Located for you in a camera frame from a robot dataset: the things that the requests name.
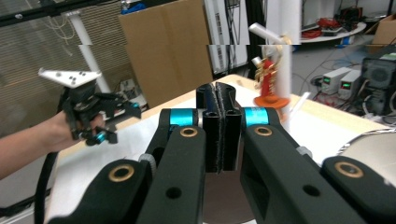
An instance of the human arm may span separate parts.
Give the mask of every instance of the human arm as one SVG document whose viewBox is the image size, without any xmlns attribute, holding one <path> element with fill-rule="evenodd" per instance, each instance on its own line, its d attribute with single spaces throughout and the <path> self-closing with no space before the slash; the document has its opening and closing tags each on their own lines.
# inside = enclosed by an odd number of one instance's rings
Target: human arm
<svg viewBox="0 0 396 224">
<path fill-rule="evenodd" d="M 101 115 L 91 126 L 103 126 Z M 60 112 L 36 126 L 0 139 L 0 179 L 18 171 L 28 163 L 78 143 L 73 140 L 66 114 Z"/>
</svg>

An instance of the orange base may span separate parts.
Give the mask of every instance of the orange base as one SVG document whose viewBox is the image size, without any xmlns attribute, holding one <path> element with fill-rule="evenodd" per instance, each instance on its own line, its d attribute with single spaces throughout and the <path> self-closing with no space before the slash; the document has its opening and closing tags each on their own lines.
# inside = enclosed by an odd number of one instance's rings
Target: orange base
<svg viewBox="0 0 396 224">
<path fill-rule="evenodd" d="M 259 96 L 254 98 L 254 103 L 261 107 L 272 107 L 280 109 L 285 107 L 290 102 L 287 98 L 279 98 L 275 95 L 272 96 Z"/>
</svg>

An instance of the human hand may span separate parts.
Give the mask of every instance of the human hand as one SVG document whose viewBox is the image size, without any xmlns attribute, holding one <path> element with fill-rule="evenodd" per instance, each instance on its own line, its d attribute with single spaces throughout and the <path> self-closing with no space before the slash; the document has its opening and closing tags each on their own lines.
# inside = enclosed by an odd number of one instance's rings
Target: human hand
<svg viewBox="0 0 396 224">
<path fill-rule="evenodd" d="M 96 116 L 91 121 L 91 127 L 104 127 L 105 121 L 102 115 Z M 56 152 L 77 144 L 80 140 L 73 140 L 66 114 L 62 111 L 54 117 L 37 125 L 43 147 L 48 152 Z"/>
</svg>

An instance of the power supply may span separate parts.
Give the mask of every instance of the power supply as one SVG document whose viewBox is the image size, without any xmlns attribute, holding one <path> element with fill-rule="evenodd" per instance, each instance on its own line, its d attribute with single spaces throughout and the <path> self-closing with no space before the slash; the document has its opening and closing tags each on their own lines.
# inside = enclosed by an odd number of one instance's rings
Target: power supply
<svg viewBox="0 0 396 224">
<path fill-rule="evenodd" d="M 352 69 L 347 67 L 338 68 L 330 73 L 323 75 L 321 90 L 326 94 L 335 94 L 338 92 L 340 80 Z"/>
<path fill-rule="evenodd" d="M 351 99 L 359 87 L 361 77 L 360 70 L 351 70 L 340 80 L 340 88 L 338 89 L 338 98 L 343 100 Z"/>
</svg>

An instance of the cardboard box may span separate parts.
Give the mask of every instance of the cardboard box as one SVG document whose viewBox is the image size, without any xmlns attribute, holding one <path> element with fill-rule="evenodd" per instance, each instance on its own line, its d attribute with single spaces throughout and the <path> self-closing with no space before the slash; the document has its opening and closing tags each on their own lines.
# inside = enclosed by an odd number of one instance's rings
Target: cardboard box
<svg viewBox="0 0 396 224">
<path fill-rule="evenodd" d="M 150 107 L 213 81 L 201 0 L 179 0 L 119 19 L 136 80 Z"/>
<path fill-rule="evenodd" d="M 396 14 L 390 15 L 382 19 L 376 26 L 375 36 L 371 45 L 369 45 L 369 52 L 374 53 L 384 46 L 395 43 L 396 39 Z"/>
</svg>

